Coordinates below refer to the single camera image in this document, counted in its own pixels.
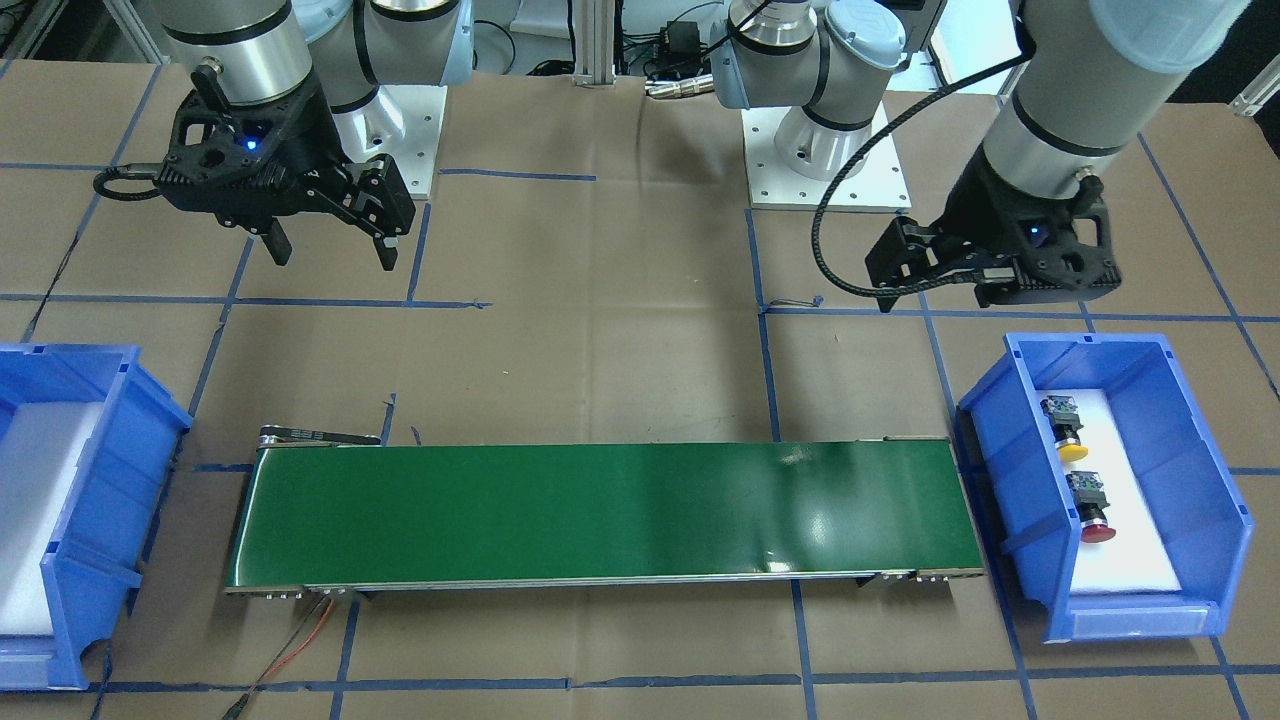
red button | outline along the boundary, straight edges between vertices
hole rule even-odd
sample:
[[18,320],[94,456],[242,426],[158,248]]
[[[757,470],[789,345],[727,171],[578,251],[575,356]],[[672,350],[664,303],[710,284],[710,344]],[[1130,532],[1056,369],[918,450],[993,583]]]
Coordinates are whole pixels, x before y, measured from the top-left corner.
[[1107,525],[1089,525],[1080,530],[1080,542],[1106,542],[1116,537],[1116,532]]

blue bin containing buttons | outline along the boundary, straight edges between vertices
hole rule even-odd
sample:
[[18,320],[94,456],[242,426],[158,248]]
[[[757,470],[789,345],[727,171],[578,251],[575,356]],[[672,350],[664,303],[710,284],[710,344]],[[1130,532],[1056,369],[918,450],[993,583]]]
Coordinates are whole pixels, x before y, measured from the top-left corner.
[[0,345],[0,691],[84,689],[191,418],[131,346]]
[[1046,642],[1220,635],[1253,519],[1158,334],[1005,336],[960,401]]

green conveyor belt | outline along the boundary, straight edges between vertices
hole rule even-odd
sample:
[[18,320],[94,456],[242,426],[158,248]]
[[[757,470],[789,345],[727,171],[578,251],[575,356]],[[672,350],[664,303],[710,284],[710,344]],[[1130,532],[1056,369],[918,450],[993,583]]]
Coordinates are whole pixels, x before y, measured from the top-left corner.
[[228,592],[975,574],[945,439],[269,447]]

white mounting plate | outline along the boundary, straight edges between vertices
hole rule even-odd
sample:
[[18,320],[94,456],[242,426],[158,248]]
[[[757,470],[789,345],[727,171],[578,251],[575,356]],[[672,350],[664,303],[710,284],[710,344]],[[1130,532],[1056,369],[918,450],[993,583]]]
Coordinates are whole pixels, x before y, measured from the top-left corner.
[[[751,208],[768,210],[813,210],[827,191],[826,181],[796,173],[773,147],[773,133],[790,108],[742,110],[742,137],[746,147],[746,181]],[[876,109],[876,131],[888,120],[884,106]],[[893,213],[911,206],[906,177],[897,160],[897,146],[888,136],[872,149],[860,173],[840,183],[828,210],[845,213]]]
[[435,178],[435,154],[440,149],[440,128],[444,127],[444,100],[448,88],[434,85],[388,85],[392,96],[404,115],[404,140],[385,143],[379,152],[396,158],[396,167],[404,177],[404,187],[413,200],[431,199],[431,181]]

yellow button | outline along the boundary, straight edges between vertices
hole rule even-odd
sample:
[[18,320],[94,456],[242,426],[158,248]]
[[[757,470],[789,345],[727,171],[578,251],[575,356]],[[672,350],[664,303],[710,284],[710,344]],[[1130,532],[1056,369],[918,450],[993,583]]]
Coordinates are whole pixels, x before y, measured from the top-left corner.
[[1076,462],[1079,460],[1084,460],[1088,454],[1089,448],[1083,445],[1064,445],[1057,448],[1057,457],[1062,462]]

